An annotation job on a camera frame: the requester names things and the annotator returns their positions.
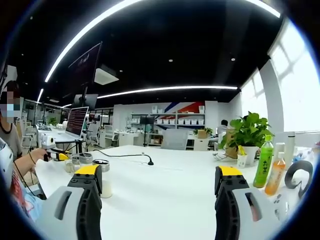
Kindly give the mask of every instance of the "ceiling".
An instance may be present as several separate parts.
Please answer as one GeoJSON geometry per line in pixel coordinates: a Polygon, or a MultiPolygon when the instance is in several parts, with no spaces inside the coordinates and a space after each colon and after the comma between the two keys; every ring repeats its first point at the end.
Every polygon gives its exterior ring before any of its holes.
{"type": "MultiPolygon", "coordinates": [[[[154,87],[226,85],[240,87],[269,59],[282,17],[244,0],[143,0],[90,30],[62,60],[50,81],[45,78],[69,41],[116,0],[46,1],[22,27],[9,64],[16,66],[21,95],[41,102],[62,98],[66,69],[102,41],[98,65],[116,72],[119,81],[93,83],[88,94],[113,94],[154,87]]],[[[103,98],[97,108],[156,102],[229,102],[231,90],[171,90],[103,98]]]]}

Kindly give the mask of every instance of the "office desk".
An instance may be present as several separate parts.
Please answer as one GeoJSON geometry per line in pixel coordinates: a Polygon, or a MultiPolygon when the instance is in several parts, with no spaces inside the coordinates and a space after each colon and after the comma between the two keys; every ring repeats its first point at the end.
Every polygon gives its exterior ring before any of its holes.
{"type": "Polygon", "coordinates": [[[82,153],[82,142],[84,140],[80,137],[73,137],[71,135],[66,134],[66,130],[64,129],[51,128],[51,131],[39,130],[39,126],[36,125],[36,141],[39,148],[41,148],[42,134],[47,134],[52,136],[56,144],[75,144],[76,153],[82,153]]]}
{"type": "MultiPolygon", "coordinates": [[[[110,161],[113,195],[102,198],[100,230],[108,240],[212,240],[216,234],[216,166],[212,151],[181,151],[140,146],[108,148],[109,155],[143,156],[110,158],[98,151],[93,158],[110,161]]],[[[72,174],[64,162],[38,161],[35,167],[41,187],[49,197],[66,186],[72,174]]],[[[257,166],[241,169],[252,186],[257,166]]]]}

